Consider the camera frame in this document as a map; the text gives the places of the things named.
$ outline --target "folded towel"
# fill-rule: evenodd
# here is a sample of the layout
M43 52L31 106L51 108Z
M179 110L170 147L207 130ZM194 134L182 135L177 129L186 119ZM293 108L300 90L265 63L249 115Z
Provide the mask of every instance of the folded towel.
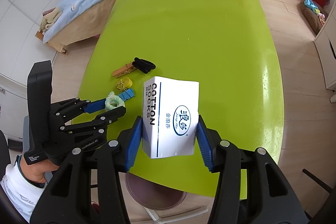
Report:
M59 11L59 7L56 7L53 11L44 15L41 21L40 31L45 32L44 30L47 30L45 29L45 26L47 24L53 25L56 22L56 20L60 17L60 15L58 15L59 13L62 13L62 12Z
M57 14L57 15L54 17L54 19L52 20L52 22L47 23L47 24L45 25L45 27L43 28L42 31L43 31L43 32L46 32L47 30L49 30L49 29L51 28L51 26L55 24L56 20L58 20L58 18L61 16L62 13L63 13L63 12L58 12L58 14Z

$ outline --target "wooden floor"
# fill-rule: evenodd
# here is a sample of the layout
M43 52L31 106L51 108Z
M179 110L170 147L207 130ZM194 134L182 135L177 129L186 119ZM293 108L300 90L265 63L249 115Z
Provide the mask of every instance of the wooden floor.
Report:
M298 9L301 0L260 0L277 49L283 81L285 125L279 166L303 208L314 215L328 197L326 191L302 173L306 168L329 186L336 184L336 104L332 91L325 89L315 34ZM53 65L52 100L77 96L96 39L68 46L68 55L58 54ZM131 220L149 219L135 202L121 177L127 211ZM96 190L92 190L97 199ZM188 194L178 207L160 216L186 212L213 203L212 198ZM210 212L176 223L207 223Z

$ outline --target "wooden clothespin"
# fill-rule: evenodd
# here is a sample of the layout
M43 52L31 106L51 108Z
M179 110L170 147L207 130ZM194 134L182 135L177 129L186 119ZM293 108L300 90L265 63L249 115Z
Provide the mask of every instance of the wooden clothespin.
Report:
M131 63L126 64L125 66L121 67L118 70L115 70L114 72L112 72L112 76L115 78L119 78L121 76L125 76L128 73L131 73L132 71L137 70L136 67L134 67Z

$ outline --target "white sleeve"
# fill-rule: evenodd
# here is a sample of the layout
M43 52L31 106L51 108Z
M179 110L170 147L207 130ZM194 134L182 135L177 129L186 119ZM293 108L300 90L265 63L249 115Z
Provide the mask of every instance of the white sleeve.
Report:
M6 174L0 184L14 207L29 222L47 184L45 183L43 188L39 188L29 183L22 176L17 163L7 165Z

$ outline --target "blue gripper pad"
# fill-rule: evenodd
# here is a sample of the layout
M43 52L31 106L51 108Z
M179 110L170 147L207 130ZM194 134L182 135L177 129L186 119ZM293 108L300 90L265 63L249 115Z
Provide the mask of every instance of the blue gripper pad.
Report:
M131 130L131 139L129 141L128 147L126 149L125 157L125 170L128 172L130 168L134 165L135 158L138 153L140 146L140 141L142 138L142 117L138 116L135 120Z
M126 100L128 100L128 99L133 98L135 95L134 95L134 91L133 91L133 89L128 89L128 90L126 90L126 91L120 93L118 96L119 96L123 101L126 101Z
M205 128L204 126L205 125L203 123L203 120L200 117L199 122L196 127L196 138L197 138L199 149L202 154L204 165L211 172L214 168L214 163L213 163L213 158L212 158L212 149L209 144L208 138L205 134L205 130L207 130L207 128Z
M83 108L84 113L94 113L102 109L105 109L105 99L94 101Z

